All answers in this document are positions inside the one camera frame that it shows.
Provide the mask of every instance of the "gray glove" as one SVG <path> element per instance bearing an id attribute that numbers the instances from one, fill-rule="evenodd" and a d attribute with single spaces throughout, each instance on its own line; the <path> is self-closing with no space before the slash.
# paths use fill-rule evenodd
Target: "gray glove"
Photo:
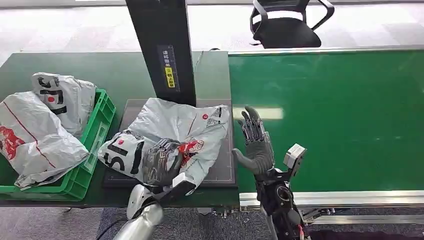
<path id="1" fill-rule="evenodd" d="M 151 186 L 169 186 L 180 172 L 183 154 L 171 154 L 181 143 L 177 140 L 163 138 L 150 148 L 142 158 L 143 183 Z M 173 159 L 172 166 L 168 169 L 169 158 Z"/>
<path id="2" fill-rule="evenodd" d="M 245 122 L 238 120 L 243 131 L 246 145 L 246 156 L 234 148 L 231 153 L 233 157 L 249 169 L 254 175 L 266 175 L 268 170 L 274 167 L 274 151 L 271 139 L 258 112 L 250 106 L 244 107 L 248 113 L 242 111 Z"/>

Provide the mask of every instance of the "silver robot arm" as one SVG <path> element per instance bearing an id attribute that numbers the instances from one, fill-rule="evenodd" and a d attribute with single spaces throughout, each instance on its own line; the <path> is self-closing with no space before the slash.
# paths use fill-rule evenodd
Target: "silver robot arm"
<path id="1" fill-rule="evenodd" d="M 141 184 L 136 185 L 131 192 L 126 209 L 128 221 L 122 226 L 114 240 L 149 240 L 155 226 L 162 222 L 164 211 L 160 203 L 171 203 L 185 196 L 196 185 L 185 172 L 172 180 L 172 188 L 158 194 L 152 193 Z"/>
<path id="2" fill-rule="evenodd" d="M 128 221 L 116 234 L 114 240 L 148 240 L 155 226 L 162 222 L 164 211 L 144 186 L 136 185 L 129 196 L 126 209 Z"/>

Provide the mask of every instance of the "yellow label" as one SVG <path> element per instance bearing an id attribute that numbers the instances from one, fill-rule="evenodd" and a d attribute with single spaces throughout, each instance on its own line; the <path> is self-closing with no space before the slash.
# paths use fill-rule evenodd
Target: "yellow label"
<path id="1" fill-rule="evenodd" d="M 172 73 L 172 67 L 165 67 L 166 80 L 168 87 L 175 88 L 174 75 Z"/>

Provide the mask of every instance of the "black office chair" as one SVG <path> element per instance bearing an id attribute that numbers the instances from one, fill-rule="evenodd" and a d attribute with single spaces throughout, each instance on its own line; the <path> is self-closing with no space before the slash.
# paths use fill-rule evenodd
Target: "black office chair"
<path id="1" fill-rule="evenodd" d="M 253 0 L 250 17 L 250 30 L 253 39 L 260 41 L 265 49 L 279 48 L 317 48 L 321 40 L 314 32 L 334 13 L 334 6 L 327 0 L 318 0 L 327 9 L 327 14 L 315 26 L 306 24 L 306 7 L 310 0 Z M 268 19 L 269 12 L 291 11 L 302 14 L 303 20 L 292 17 Z M 260 15 L 260 21 L 253 18 Z"/>

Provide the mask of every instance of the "black printed number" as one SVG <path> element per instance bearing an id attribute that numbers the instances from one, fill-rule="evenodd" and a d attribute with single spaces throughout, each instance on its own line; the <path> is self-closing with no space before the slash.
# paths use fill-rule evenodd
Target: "black printed number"
<path id="1" fill-rule="evenodd" d="M 113 142 L 111 142 L 108 146 L 107 149 L 126 157 L 128 154 L 128 151 L 125 149 L 122 149 L 118 146 L 115 146 L 114 143 L 119 139 L 119 137 L 117 137 Z M 144 145 L 144 141 L 141 141 L 137 144 L 137 148 L 135 150 L 134 153 L 134 160 L 132 161 L 132 168 L 131 168 L 131 174 L 137 174 L 139 173 L 139 166 L 140 163 L 142 161 L 142 149 L 143 149 L 143 145 Z M 121 171 L 125 171 L 125 164 L 124 161 L 122 160 L 122 158 L 120 158 L 119 156 L 115 156 L 113 157 L 110 162 L 109 162 L 109 153 L 105 153 L 103 156 L 104 162 L 106 163 L 107 166 L 109 166 L 109 168 L 112 168 L 112 166 L 115 163 L 119 164 L 119 170 Z"/>

